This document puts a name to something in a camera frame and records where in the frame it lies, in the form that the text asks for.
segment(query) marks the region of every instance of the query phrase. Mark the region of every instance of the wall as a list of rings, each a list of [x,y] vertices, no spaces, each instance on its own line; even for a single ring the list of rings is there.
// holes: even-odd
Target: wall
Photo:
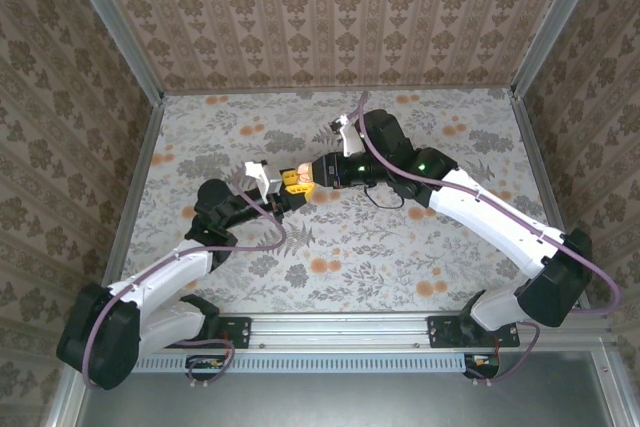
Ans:
[[[150,105],[89,0],[0,0],[0,425],[37,425],[100,280]]]
[[[551,0],[116,0],[171,92],[508,85]]]
[[[640,0],[580,0],[525,104],[567,227],[625,291],[614,323],[640,382]]]

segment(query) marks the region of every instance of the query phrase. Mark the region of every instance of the black cable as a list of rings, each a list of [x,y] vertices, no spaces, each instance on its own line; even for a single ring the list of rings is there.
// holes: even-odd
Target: black cable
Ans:
[[[373,200],[373,199],[371,198],[371,196],[369,195],[369,192],[367,191],[367,186],[366,186],[366,185],[364,186],[364,195],[366,195],[366,196],[367,196],[367,199],[369,199],[369,200],[371,201],[371,203],[372,203],[373,205],[375,205],[376,207],[378,207],[379,209],[397,210],[397,209],[401,209],[402,207],[404,207],[404,198],[403,198],[403,197],[400,197],[400,196],[398,196],[398,197],[400,197],[400,199],[402,199],[402,202],[400,203],[400,205],[397,205],[397,206],[395,206],[395,207],[387,207],[387,206],[385,206],[385,205],[379,205],[379,204],[378,204],[375,200]]]

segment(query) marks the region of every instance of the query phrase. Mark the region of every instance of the mounting plate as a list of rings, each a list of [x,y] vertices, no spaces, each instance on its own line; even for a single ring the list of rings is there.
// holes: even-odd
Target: mounting plate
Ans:
[[[464,328],[458,315],[438,315],[427,317],[429,344],[432,349],[450,349],[464,347],[495,347],[496,337],[500,347],[519,347],[520,337],[516,324],[502,326],[495,332],[487,332],[480,328]]]

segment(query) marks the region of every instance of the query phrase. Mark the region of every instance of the yellow object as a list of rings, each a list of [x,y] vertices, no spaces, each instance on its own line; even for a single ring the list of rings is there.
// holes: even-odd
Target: yellow object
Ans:
[[[309,202],[311,200],[311,194],[315,189],[315,182],[299,182],[298,172],[295,170],[286,170],[282,173],[282,181],[285,185],[285,190],[290,194],[304,194],[304,198]]]

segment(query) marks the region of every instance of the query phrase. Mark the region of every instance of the floral wallpaper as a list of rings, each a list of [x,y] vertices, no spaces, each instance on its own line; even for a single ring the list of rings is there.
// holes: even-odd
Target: floral wallpaper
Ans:
[[[115,0],[167,92],[508,85],[552,0]]]
[[[0,0],[0,425],[36,426],[100,280],[150,105],[89,0]]]
[[[359,92],[167,96],[124,275],[180,242],[199,186],[229,179],[244,161],[297,167],[341,151],[328,123],[351,111]],[[372,92],[367,108],[397,116],[415,146],[457,159],[479,182],[544,220],[506,89]],[[245,189],[253,188],[244,179]],[[399,199],[371,189],[383,206]],[[284,219],[289,237],[274,252],[234,253],[185,292],[226,312],[459,309],[478,290],[514,281],[515,266],[452,219],[412,201],[376,208],[362,188],[317,187]],[[239,245],[278,238],[261,219],[234,229]]]
[[[640,0],[580,0],[525,105],[567,228],[625,292],[613,319],[640,385]]]

